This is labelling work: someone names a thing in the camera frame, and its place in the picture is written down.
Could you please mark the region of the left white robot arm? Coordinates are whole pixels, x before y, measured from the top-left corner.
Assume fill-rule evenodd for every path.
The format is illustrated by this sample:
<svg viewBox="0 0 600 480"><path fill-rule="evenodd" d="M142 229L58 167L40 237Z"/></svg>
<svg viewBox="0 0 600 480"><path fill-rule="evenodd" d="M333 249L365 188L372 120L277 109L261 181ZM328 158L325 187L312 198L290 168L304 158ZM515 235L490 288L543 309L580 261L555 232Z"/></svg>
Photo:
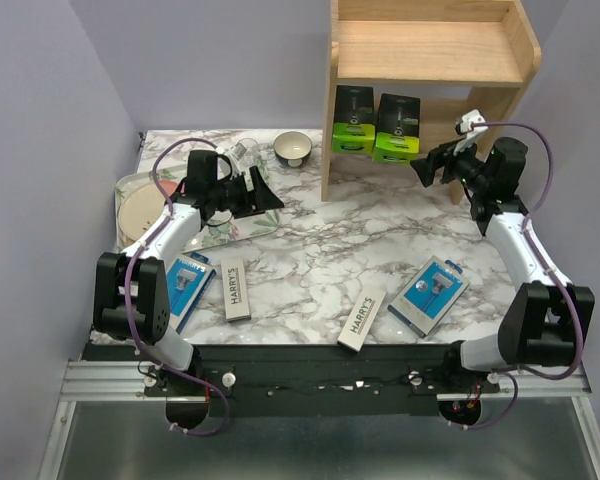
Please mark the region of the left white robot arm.
<svg viewBox="0 0 600 480"><path fill-rule="evenodd" d="M214 150L192 150L182 186L168 195L148 230L120 253L104 253L96 263L93 328L117 340L132 340L153 362L169 367L167 382L181 395L202 380L192 364L194 347L170 326L167 268L187 241L218 212L249 217L284 206L260 169L241 171Z"/></svg>

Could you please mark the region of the black green Gillette box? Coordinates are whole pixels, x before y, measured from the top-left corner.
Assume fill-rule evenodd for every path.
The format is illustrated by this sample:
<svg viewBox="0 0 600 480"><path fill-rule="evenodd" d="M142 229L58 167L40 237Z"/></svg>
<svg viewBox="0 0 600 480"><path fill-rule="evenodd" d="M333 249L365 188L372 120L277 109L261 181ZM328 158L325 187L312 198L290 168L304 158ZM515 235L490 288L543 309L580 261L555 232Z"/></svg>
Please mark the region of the black green Gillette box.
<svg viewBox="0 0 600 480"><path fill-rule="evenodd" d="M372 87L338 85L331 150L334 153L371 154L375 121Z"/></svg>
<svg viewBox="0 0 600 480"><path fill-rule="evenodd" d="M421 99L384 93L380 97L372 160L408 165L420 152Z"/></svg>

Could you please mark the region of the wooden two-tier shelf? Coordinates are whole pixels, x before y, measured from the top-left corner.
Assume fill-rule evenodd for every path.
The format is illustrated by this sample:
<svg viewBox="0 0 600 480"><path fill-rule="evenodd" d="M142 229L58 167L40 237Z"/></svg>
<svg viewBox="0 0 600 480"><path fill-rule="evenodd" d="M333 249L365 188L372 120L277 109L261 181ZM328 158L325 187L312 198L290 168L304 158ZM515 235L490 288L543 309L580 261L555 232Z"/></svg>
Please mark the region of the wooden two-tier shelf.
<svg viewBox="0 0 600 480"><path fill-rule="evenodd" d="M424 150L478 109L510 118L541 65L541 46L519 1L333 1L327 55L320 197L329 197L339 84L421 100Z"/></svg>

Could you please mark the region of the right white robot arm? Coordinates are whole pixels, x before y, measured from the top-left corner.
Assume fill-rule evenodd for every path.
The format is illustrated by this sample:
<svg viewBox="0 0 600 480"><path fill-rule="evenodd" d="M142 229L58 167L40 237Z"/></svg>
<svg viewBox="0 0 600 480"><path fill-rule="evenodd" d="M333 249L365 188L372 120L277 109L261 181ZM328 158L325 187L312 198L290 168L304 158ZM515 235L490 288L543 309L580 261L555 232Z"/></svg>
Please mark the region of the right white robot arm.
<svg viewBox="0 0 600 480"><path fill-rule="evenodd" d="M595 296L564 275L541 245L530 210L517 195L527 146L517 139L495 141L485 161L477 148L439 145L411 163L421 184L458 181L470 200L471 217L499 253L516 294L498 331L457 342L440 367L440 379L460 392L476 372L525 370L548 380L563 380L580 366Z"/></svg>

